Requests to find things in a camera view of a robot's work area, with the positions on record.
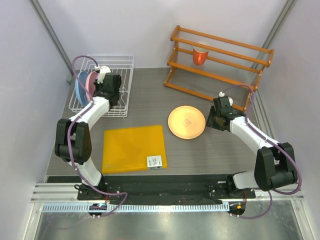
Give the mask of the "blue plate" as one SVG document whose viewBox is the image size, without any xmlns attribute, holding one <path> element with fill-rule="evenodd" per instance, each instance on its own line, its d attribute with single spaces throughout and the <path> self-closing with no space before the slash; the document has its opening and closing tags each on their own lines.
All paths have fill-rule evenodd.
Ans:
<svg viewBox="0 0 320 240">
<path fill-rule="evenodd" d="M 82 87 L 86 85 L 88 73 L 86 71 L 81 71 L 78 73 L 79 80 L 75 81 L 75 94 L 78 102 L 81 106 L 85 107 L 89 101 L 86 96 L 86 90 Z"/>
</svg>

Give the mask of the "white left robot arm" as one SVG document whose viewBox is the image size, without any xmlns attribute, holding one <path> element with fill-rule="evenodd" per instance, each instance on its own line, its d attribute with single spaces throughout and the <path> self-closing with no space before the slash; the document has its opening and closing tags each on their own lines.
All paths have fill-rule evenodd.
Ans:
<svg viewBox="0 0 320 240">
<path fill-rule="evenodd" d="M 56 126 L 54 153 L 71 165 L 89 188 L 89 194 L 100 200 L 107 192 L 105 180 L 91 159 L 91 128 L 120 99 L 122 78 L 116 73 L 106 73 L 103 81 L 95 81 L 93 100 L 78 114 L 60 119 Z"/>
</svg>

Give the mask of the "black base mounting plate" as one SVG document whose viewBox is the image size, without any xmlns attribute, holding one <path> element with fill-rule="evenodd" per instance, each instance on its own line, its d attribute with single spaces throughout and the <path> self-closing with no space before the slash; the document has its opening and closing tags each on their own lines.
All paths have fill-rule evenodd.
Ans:
<svg viewBox="0 0 320 240">
<path fill-rule="evenodd" d="M 251 188 L 237 190 L 228 174 L 191 174 L 191 175 L 106 175 L 103 191 L 111 196 L 102 195 L 91 187 L 85 187 L 78 176 L 49 176 L 48 183 L 72 183 L 77 190 L 77 199 L 107 200 L 117 205 L 128 194 L 126 205 L 172 206 L 172 205 L 212 205 L 227 199 L 254 199 Z"/>
</svg>

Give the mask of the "pink plate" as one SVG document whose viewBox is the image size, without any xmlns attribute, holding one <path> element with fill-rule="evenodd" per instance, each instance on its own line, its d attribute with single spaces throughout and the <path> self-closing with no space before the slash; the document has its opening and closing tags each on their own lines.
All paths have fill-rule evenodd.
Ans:
<svg viewBox="0 0 320 240">
<path fill-rule="evenodd" d="M 88 74 L 85 82 L 85 88 L 90 93 L 91 96 L 94 95 L 95 92 L 95 80 L 98 78 L 99 74 L 95 71 L 92 71 Z"/>
</svg>

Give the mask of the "yellow cutting board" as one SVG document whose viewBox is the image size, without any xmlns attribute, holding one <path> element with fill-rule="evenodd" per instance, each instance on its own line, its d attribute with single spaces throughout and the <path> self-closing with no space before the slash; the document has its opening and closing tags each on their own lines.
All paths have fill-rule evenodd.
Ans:
<svg viewBox="0 0 320 240">
<path fill-rule="evenodd" d="M 160 170 L 168 167 L 161 125 L 110 129 L 104 132 L 103 174 Z"/>
</svg>

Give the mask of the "orange wooden shelf rack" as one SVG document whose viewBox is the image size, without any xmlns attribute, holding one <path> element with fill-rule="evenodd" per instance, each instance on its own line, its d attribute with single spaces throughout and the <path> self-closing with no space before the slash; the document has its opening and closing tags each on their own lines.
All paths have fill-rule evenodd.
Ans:
<svg viewBox="0 0 320 240">
<path fill-rule="evenodd" d="M 251 93 L 258 90 L 275 52 L 180 25 L 172 31 L 170 41 L 173 49 L 164 86 L 210 102 L 218 92 L 231 87 L 228 94 L 239 110 L 248 108 Z M 194 46 L 209 50 L 203 65 L 193 63 Z"/>
</svg>

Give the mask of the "orange mug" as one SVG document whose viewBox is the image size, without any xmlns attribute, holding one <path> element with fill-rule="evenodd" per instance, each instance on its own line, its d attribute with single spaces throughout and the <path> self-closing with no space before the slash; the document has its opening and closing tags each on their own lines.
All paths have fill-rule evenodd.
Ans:
<svg viewBox="0 0 320 240">
<path fill-rule="evenodd" d="M 196 66 L 203 65 L 208 57 L 208 54 L 209 54 L 208 49 L 205 49 L 199 46 L 194 46 L 193 52 L 192 52 L 193 63 Z"/>
</svg>

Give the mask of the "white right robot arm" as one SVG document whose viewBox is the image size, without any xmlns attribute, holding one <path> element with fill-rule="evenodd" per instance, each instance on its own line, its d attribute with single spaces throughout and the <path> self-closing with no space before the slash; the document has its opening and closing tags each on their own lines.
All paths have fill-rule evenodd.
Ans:
<svg viewBox="0 0 320 240">
<path fill-rule="evenodd" d="M 282 195 L 293 195 L 300 190 L 302 176 L 292 145 L 267 136 L 243 111 L 233 108 L 232 99 L 223 92 L 214 99 L 206 126 L 239 137 L 256 156 L 253 171 L 228 176 L 225 190 L 230 197 L 236 198 L 244 189 L 251 188 Z"/>
</svg>

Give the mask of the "orange plate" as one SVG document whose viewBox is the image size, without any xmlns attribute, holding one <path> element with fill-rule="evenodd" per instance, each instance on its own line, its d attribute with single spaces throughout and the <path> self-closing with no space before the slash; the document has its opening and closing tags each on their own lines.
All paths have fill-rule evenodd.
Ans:
<svg viewBox="0 0 320 240">
<path fill-rule="evenodd" d="M 205 130 L 206 120 L 203 113 L 188 105 L 176 107 L 168 116 L 168 127 L 178 138 L 191 140 L 199 137 Z"/>
</svg>

